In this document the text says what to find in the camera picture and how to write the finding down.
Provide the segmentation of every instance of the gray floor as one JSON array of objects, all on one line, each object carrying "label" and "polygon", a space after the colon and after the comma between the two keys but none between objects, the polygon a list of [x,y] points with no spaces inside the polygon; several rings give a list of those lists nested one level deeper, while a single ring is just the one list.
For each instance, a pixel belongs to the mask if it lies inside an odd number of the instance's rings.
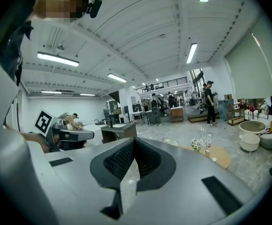
[{"label": "gray floor", "polygon": [[[184,109],[185,121],[171,123],[169,117],[161,118],[162,126],[155,127],[148,124],[137,124],[138,137],[153,139],[163,142],[170,139],[177,141],[179,146],[190,146],[192,138],[207,137],[212,135],[212,144],[225,148],[231,157],[231,165],[228,170],[243,180],[254,193],[268,188],[272,182],[269,169],[272,167],[272,150],[259,148],[249,154],[239,146],[239,127],[230,126],[226,121],[218,120],[218,125],[208,127],[206,122],[190,123],[189,115],[198,114],[195,107],[186,106]],[[139,180],[137,163],[134,161],[125,178],[121,182],[121,194],[124,211],[136,198],[136,182]]]}]

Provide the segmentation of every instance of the black mesh grille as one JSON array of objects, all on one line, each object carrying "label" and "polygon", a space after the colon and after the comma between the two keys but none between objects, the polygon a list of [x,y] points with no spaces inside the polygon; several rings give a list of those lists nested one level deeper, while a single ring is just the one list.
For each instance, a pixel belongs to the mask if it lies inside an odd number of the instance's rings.
[{"label": "black mesh grille", "polygon": [[107,157],[104,160],[104,167],[119,180],[122,180],[134,160],[133,152],[133,143],[131,143]]},{"label": "black mesh grille", "polygon": [[136,144],[135,159],[142,179],[159,167],[162,158],[159,153],[139,141],[136,141]]}]

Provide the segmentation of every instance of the cable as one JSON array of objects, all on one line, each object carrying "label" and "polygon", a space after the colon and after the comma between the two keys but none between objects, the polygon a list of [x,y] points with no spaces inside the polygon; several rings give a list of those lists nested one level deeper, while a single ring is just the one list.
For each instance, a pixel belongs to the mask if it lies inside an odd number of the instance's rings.
[{"label": "cable", "polygon": [[146,126],[146,129],[145,129],[145,130],[141,130],[141,131],[139,131],[139,132],[137,132],[137,133],[141,133],[141,132],[146,131],[148,127],[151,127],[151,125]]}]

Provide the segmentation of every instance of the round white ottoman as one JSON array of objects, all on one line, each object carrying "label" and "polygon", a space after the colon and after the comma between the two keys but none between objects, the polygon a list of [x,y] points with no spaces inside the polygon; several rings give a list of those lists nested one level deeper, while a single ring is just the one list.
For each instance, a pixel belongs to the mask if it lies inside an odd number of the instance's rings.
[{"label": "round white ottoman", "polygon": [[242,149],[252,152],[257,150],[260,143],[260,137],[252,133],[241,135],[240,146]]}]

